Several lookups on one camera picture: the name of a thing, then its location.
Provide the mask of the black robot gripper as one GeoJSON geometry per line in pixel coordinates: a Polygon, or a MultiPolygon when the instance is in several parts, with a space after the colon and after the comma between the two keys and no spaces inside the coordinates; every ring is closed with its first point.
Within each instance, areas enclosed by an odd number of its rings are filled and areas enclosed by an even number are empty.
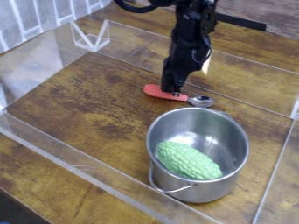
{"type": "Polygon", "coordinates": [[[188,76],[192,72],[200,71],[210,56],[211,38],[208,35],[202,35],[198,40],[194,38],[188,40],[184,32],[172,30],[170,56],[163,62],[162,91],[179,96],[186,82],[180,76],[188,76]]]}

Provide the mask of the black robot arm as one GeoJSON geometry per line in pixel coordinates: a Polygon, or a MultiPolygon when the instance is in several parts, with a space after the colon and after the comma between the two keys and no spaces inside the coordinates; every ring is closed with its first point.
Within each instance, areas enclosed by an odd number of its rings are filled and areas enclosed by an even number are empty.
{"type": "Polygon", "coordinates": [[[200,71],[211,57],[208,34],[216,25],[218,0],[191,0],[176,6],[176,23],[172,29],[170,56],[163,62],[162,91],[175,97],[188,75],[200,71]]]}

